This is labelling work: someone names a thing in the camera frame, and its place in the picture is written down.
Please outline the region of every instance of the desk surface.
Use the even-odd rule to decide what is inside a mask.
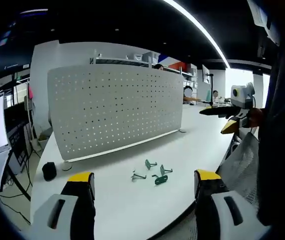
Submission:
[[[41,156],[34,177],[30,218],[53,194],[60,194],[69,176],[94,173],[96,240],[146,240],[173,222],[194,201],[194,170],[216,171],[232,139],[222,135],[226,119],[199,114],[200,106],[184,105],[181,129],[143,144],[72,163],[62,171],[55,135],[52,134]],[[145,160],[157,162],[149,171]],[[46,182],[42,167],[55,162],[57,177]],[[153,174],[160,176],[160,166],[173,169],[168,181],[155,186]],[[133,170],[147,179],[132,182]]]

